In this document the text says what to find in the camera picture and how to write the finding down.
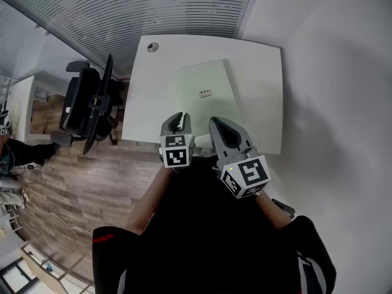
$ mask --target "black pants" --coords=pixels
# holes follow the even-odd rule
[[[45,159],[49,159],[56,152],[55,144],[49,145],[35,145],[29,146],[21,141],[9,139],[7,142],[8,147],[11,149],[10,166],[13,166],[15,158],[15,166],[30,164],[44,164]]]

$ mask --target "shirt sleeve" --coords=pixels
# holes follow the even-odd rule
[[[131,261],[130,250],[140,236],[118,227],[101,227],[92,234],[92,268],[96,294],[117,294]]]
[[[279,234],[298,253],[302,294],[332,293],[336,270],[313,222],[299,216],[279,230]]]

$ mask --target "green folder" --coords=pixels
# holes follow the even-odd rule
[[[190,114],[195,136],[208,134],[212,116],[240,124],[232,87],[221,60],[179,69],[175,85],[179,111]]]

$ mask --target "black t-shirt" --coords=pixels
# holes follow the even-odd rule
[[[211,167],[193,158],[175,173],[138,236],[94,230],[96,293],[331,293],[336,272],[306,217],[276,230],[254,197],[237,200]]]

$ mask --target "white table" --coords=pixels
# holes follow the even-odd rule
[[[159,45],[154,53],[147,51],[152,42]],[[178,69],[218,59],[224,60],[241,125],[261,153],[279,154],[283,117],[281,51],[221,37],[154,35],[140,39],[122,139],[158,143],[162,123],[181,111],[172,95]],[[196,146],[210,148],[209,136],[197,137]]]
[[[37,88],[62,96],[67,94],[66,89],[59,89],[37,81],[34,76],[12,85],[8,93],[7,110],[10,113],[14,131],[12,138],[16,140],[23,142],[28,140],[50,140],[50,134],[30,133],[32,103]]]

